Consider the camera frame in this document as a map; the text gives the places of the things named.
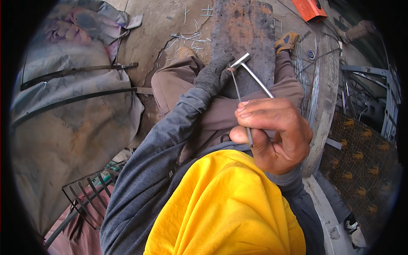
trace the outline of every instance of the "hand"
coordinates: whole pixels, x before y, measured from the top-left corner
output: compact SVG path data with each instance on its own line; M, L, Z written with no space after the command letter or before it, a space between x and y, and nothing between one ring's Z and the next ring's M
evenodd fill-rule
M234 59L235 57L231 54L224 54L214 59L200 71L193 84L196 88L207 91L212 97L217 95L232 76L231 71L228 71L226 67Z
M250 127L251 148L259 169L280 175L289 172L309 154L313 132L309 123L286 98L266 98L239 103L235 116L240 126L230 132L236 143L249 144L245 127ZM271 142L263 129L276 130Z

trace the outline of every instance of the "gray knit glove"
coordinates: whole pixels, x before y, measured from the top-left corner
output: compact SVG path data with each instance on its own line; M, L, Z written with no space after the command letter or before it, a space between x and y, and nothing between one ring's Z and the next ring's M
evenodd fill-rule
M228 71L226 68L228 63L234 59L235 57L227 53L211 61L194 79L194 86L207 91L211 97L216 96L232 76L231 71Z

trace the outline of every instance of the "brown patterned cloth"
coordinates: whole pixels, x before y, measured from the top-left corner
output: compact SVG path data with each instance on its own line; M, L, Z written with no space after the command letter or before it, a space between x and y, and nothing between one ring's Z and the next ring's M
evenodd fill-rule
M358 120L335 112L320 171L353 212L368 245L379 237L399 191L397 147Z

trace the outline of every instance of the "orange object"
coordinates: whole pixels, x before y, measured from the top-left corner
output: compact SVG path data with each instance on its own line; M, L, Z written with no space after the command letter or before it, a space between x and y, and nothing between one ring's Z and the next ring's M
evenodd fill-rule
M320 22L327 17L319 0L292 0L292 2L306 22L310 20Z

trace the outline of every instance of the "gray sweatshirt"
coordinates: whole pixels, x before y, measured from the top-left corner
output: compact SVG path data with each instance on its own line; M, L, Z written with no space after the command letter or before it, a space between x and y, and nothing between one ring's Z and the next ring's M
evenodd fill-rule
M223 142L177 165L181 150L210 100L210 95L199 88L181 95L176 107L152 128L123 167L100 229L103 254L143 254L160 211L190 166L202 156L225 149L252 156L246 144ZM279 186L296 215L305 236L306 253L325 254L322 225L310 195L304 190L300 168L284 175L267 173L267 176Z

